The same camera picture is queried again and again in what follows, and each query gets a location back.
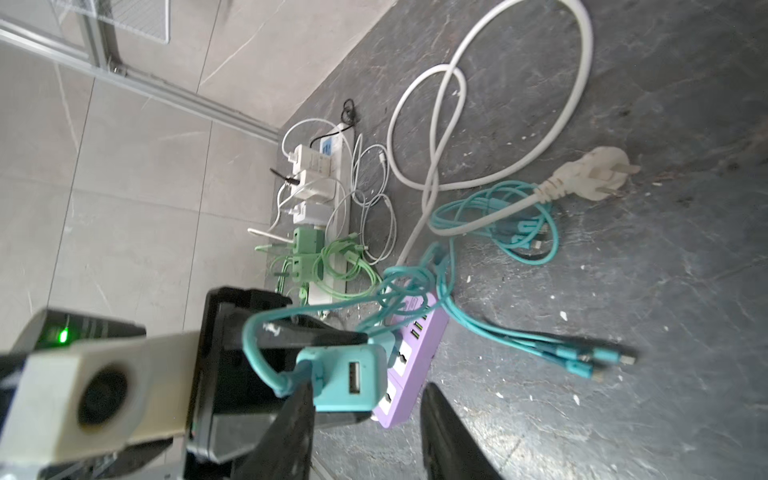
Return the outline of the white charger with cable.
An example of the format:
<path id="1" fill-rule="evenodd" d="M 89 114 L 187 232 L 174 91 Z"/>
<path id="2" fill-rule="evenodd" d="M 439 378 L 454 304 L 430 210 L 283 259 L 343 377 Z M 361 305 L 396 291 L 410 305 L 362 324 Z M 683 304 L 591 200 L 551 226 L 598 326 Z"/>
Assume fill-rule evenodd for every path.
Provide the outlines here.
<path id="1" fill-rule="evenodd" d="M 369 263 L 376 265 L 392 255 L 398 234 L 394 207 L 387 195 L 391 167 L 388 162 L 388 150 L 384 145 L 379 143 L 365 144 L 363 137 L 355 134 L 354 125 L 350 120 L 341 120 L 334 123 L 317 117 L 302 119 L 291 125 L 281 140 L 281 152 L 291 165 L 291 173 L 284 183 L 290 188 L 291 193 L 293 176 L 302 170 L 314 171 L 330 176 L 331 158 L 320 153 L 314 148 L 314 145 L 321 139 L 322 133 L 326 133 L 331 127 L 340 122 L 346 123 L 348 125 L 347 129 L 351 128 L 354 135 L 354 146 L 351 153 L 351 192 L 348 194 L 348 197 L 351 198 L 351 212 L 354 208 L 357 208 L 361 214 L 358 233 L 364 247 L 364 256 Z M 316 203 L 299 200 L 292 198 L 290 193 L 286 198 L 278 200 L 279 207 L 283 207 L 289 201 L 296 200 L 317 205 L 326 204 L 334 211 L 333 207 L 329 205 L 330 201 Z M 379 253 L 372 251 L 365 233 L 369 214 L 376 206 L 384 206 L 390 213 L 389 227 L 382 251 Z"/>

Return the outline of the white pastel power strip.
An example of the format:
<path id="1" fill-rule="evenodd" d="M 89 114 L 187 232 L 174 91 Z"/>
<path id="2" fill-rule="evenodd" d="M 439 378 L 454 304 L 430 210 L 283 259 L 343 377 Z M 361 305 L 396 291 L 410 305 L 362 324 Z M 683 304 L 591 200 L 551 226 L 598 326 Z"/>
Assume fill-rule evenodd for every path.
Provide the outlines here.
<path id="1" fill-rule="evenodd" d="M 336 180 L 336 194 L 329 202 L 334 209 L 333 215 L 325 224 L 326 244 L 346 237 L 350 233 L 351 198 L 348 194 L 351 192 L 351 153 L 354 135 L 353 130 L 347 127 L 348 125 L 344 122 L 336 124 L 326 133 L 322 133 L 321 139 L 314 145 L 320 153 L 331 158 L 330 176 Z M 341 254 L 330 255 L 328 263 L 329 265 L 324 267 L 320 287 L 316 283 L 310 284 L 308 303 L 311 305 L 340 301 L 341 298 L 332 295 L 330 290 L 341 294 L 347 292 L 347 281 L 335 278 L 329 270 L 334 269 L 340 275 L 347 274 L 350 272 L 348 263 Z"/>

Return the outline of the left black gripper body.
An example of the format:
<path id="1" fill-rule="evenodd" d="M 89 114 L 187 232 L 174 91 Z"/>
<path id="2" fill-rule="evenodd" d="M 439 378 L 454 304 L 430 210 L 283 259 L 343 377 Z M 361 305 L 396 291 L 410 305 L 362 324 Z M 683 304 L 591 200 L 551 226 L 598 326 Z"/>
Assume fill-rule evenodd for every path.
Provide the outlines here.
<path id="1" fill-rule="evenodd" d="M 274 422 L 284 400 L 248 363 L 242 328 L 261 311 L 290 306 L 286 296 L 260 289 L 219 287 L 206 295 L 200 329 L 187 465 L 236 465 L 245 460 Z M 256 334 L 267 363 L 276 371 L 296 365 L 303 347 L 363 344 L 363 333 L 333 328 L 309 315 L 294 315 Z"/>

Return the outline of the green charger plug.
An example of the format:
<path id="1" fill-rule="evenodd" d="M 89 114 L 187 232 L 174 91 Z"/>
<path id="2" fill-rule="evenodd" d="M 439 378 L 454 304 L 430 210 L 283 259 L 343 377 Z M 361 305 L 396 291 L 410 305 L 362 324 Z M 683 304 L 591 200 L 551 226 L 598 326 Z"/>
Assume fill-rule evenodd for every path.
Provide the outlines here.
<path id="1" fill-rule="evenodd" d="M 312 226 L 298 226 L 293 231 L 292 253 L 316 255 L 325 246 L 325 231 Z"/>
<path id="2" fill-rule="evenodd" d="M 319 282 L 324 276 L 320 254 L 295 254 L 289 259 L 289 278 L 295 283 Z"/>

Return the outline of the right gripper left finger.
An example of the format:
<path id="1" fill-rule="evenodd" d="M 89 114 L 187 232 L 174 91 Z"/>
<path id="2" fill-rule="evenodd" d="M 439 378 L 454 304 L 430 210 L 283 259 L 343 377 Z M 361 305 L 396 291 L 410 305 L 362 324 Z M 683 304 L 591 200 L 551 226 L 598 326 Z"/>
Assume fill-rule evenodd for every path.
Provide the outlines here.
<path id="1" fill-rule="evenodd" d="M 315 429 L 313 388 L 303 382 L 286 400 L 276 419 L 233 479 L 308 479 Z"/>

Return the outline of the purple power strip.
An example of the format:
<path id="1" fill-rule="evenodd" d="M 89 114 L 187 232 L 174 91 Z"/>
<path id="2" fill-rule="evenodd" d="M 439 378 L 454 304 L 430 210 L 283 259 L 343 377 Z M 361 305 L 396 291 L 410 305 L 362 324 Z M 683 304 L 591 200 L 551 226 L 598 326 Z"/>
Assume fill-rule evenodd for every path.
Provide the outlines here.
<path id="1" fill-rule="evenodd" d="M 387 370 L 386 393 L 373 410 L 374 419 L 384 429 L 410 418 L 450 320 L 445 310 L 436 306 L 437 296 L 432 292 L 426 294 L 425 300 L 421 296 L 406 297 L 404 311 L 421 310 L 423 303 L 432 310 L 405 324 L 403 315 L 394 315 L 387 321 L 387 325 L 399 324 L 400 328 L 394 331 L 396 350 L 394 363 Z"/>

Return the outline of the teal charger plug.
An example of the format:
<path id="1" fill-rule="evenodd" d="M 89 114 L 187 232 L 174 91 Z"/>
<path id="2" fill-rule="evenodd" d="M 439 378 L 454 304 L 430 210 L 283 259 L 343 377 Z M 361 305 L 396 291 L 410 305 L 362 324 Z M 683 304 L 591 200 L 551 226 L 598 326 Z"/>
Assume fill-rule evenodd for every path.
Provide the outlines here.
<path id="1" fill-rule="evenodd" d="M 297 360 L 311 364 L 313 404 L 318 412 L 370 412 L 385 396 L 387 356 L 379 345 L 308 347 Z"/>

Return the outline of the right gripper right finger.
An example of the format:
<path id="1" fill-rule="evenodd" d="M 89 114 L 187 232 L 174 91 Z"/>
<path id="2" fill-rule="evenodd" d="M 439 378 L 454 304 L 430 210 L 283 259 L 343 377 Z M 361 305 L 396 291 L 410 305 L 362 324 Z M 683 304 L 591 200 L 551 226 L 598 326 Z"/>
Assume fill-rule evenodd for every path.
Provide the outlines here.
<path id="1" fill-rule="evenodd" d="M 501 479 L 440 388 L 428 382 L 420 406 L 428 479 Z"/>

